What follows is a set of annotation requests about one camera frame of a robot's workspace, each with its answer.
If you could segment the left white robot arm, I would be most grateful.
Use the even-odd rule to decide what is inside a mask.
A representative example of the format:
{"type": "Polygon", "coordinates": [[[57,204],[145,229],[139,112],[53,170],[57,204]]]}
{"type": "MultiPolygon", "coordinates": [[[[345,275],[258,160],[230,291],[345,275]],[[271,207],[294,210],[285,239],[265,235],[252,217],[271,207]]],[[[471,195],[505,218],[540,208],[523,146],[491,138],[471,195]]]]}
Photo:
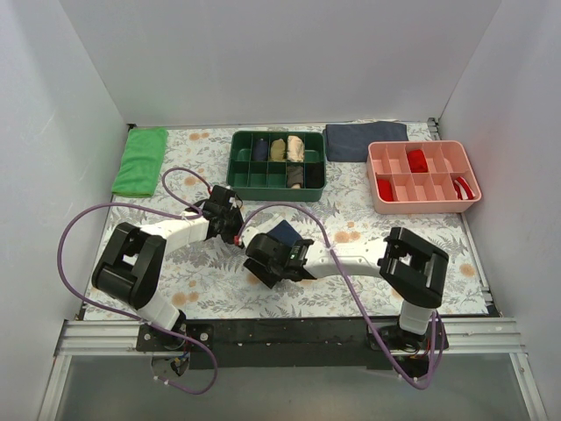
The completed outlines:
{"type": "Polygon", "coordinates": [[[235,245],[244,223],[237,194],[214,187],[202,201],[202,212],[184,211],[180,218],[156,224],[118,225],[92,275],[96,289],[158,326],[156,339],[167,350],[180,349],[187,338],[182,311],[159,291],[161,267],[167,254],[215,237],[235,245]]]}

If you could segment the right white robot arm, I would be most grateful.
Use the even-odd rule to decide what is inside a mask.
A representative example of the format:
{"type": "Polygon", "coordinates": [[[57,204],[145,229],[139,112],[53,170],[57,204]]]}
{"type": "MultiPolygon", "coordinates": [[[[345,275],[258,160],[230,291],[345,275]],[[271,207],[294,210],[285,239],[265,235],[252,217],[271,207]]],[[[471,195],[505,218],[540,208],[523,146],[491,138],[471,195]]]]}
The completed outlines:
{"type": "Polygon", "coordinates": [[[384,239],[326,246],[312,239],[290,242],[273,232],[247,229],[241,236],[244,266],[268,288],[278,282],[340,275],[378,277],[403,299],[396,336],[406,348],[429,337],[433,311],[443,301],[449,255],[409,229],[394,227],[384,239]]]}

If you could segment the navy white-trimmed underwear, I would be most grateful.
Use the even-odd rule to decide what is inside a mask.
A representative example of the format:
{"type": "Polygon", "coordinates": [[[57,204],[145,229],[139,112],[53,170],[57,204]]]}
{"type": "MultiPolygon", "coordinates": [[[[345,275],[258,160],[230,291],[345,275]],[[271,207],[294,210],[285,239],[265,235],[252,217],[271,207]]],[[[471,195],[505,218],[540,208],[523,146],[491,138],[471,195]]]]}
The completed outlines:
{"type": "Polygon", "coordinates": [[[286,220],[281,220],[266,235],[269,239],[285,247],[292,247],[297,241],[302,239],[302,236],[286,220]]]}

